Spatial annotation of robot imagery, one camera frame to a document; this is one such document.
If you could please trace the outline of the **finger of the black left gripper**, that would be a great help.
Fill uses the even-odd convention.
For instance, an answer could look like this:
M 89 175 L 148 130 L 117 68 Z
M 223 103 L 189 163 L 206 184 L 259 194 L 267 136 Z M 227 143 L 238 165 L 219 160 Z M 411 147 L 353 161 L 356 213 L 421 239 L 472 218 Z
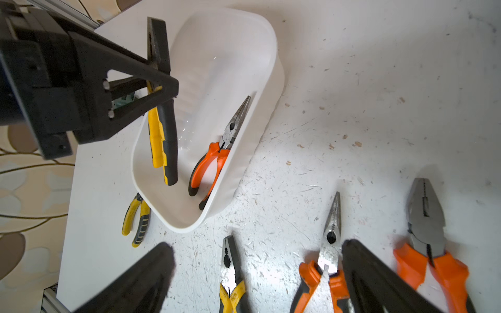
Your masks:
M 147 59 L 150 65 L 163 75 L 163 78 L 155 84 L 168 83 L 171 66 L 165 21 L 148 17 L 147 35 Z

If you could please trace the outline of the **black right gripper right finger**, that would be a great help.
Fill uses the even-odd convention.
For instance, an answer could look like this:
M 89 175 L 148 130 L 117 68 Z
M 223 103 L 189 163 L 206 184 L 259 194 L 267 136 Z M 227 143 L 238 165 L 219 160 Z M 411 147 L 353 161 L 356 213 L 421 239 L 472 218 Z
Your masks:
M 439 312 L 356 239 L 342 245 L 343 269 L 355 312 Z

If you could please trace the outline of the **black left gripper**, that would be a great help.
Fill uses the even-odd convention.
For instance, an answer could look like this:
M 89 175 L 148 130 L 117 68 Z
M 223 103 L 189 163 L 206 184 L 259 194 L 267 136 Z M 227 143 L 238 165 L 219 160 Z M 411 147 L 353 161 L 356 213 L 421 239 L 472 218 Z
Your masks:
M 107 140 L 179 92 L 163 68 L 89 33 L 59 13 L 1 4 L 1 124 L 26 124 L 46 160 L 72 155 L 69 132 L 80 144 Z M 113 107 L 148 83 L 162 88 Z

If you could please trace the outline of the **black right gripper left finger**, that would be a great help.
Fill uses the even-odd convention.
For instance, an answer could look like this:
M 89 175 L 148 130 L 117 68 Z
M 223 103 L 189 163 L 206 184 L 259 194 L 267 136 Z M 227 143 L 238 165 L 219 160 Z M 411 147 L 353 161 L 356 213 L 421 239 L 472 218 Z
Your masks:
M 173 248 L 159 243 L 77 312 L 160 312 L 175 270 Z

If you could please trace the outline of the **orange long nose pliers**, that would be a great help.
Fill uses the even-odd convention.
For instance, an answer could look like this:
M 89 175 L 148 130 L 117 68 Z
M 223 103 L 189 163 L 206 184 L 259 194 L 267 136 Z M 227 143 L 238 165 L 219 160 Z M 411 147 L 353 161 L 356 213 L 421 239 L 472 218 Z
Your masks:
M 303 312 L 323 274 L 327 274 L 333 311 L 353 312 L 344 271 L 341 269 L 341 196 L 335 193 L 333 203 L 322 234 L 321 248 L 316 261 L 301 263 L 299 274 L 301 284 L 292 300 L 291 312 Z

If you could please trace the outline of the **orange combination pliers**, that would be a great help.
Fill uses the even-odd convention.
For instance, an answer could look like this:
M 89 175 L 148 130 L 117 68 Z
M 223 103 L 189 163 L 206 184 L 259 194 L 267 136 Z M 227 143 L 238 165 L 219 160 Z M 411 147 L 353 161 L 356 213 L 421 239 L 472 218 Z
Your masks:
M 466 286 L 468 267 L 446 250 L 446 220 L 429 179 L 414 180 L 407 202 L 407 222 L 408 241 L 393 251 L 400 278 L 417 290 L 430 269 L 450 312 L 475 312 Z

